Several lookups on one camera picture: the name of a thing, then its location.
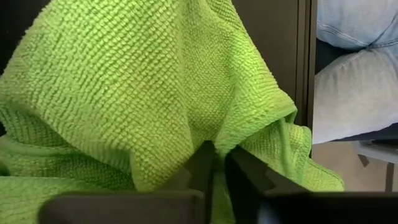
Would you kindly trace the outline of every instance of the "denim fabric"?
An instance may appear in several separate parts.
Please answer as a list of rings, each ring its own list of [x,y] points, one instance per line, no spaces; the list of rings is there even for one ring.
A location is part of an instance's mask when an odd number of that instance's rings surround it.
[[[398,122],[398,0],[318,0],[317,37],[356,50],[315,77],[313,143]]]

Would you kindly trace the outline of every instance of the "green towel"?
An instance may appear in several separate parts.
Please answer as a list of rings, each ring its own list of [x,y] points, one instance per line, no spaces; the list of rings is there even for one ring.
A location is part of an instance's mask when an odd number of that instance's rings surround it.
[[[156,190],[204,140],[342,190],[296,110],[230,0],[53,0],[0,79],[0,223],[71,190]],[[222,171],[213,201],[213,223],[233,223]]]

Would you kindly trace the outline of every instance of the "microfiber towel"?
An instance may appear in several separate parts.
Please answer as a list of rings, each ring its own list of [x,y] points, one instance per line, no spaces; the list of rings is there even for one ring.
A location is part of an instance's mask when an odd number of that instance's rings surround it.
[[[53,0],[0,79],[0,223],[62,192],[156,190],[205,140],[342,190],[296,110],[229,0]],[[233,223],[221,170],[214,191],[212,222]]]

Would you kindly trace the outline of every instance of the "black chair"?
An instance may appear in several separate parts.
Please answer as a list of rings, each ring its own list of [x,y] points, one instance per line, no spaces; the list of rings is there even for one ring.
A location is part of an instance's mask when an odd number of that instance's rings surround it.
[[[317,57],[315,72],[325,68],[338,57],[352,52],[334,47],[328,43],[317,40]],[[354,145],[363,166],[367,166],[367,157],[372,157],[388,162],[386,173],[386,192],[392,192],[394,177],[394,164],[398,163],[398,123],[380,131],[359,134],[335,141],[355,141]]]

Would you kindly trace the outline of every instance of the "person's knee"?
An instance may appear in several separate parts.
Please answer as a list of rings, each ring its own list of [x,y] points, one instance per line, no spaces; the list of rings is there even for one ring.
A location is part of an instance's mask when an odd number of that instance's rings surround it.
[[[315,143],[398,122],[398,45],[341,56],[315,77]]]
[[[360,50],[380,38],[397,10],[396,0],[318,0],[317,36],[336,47]]]

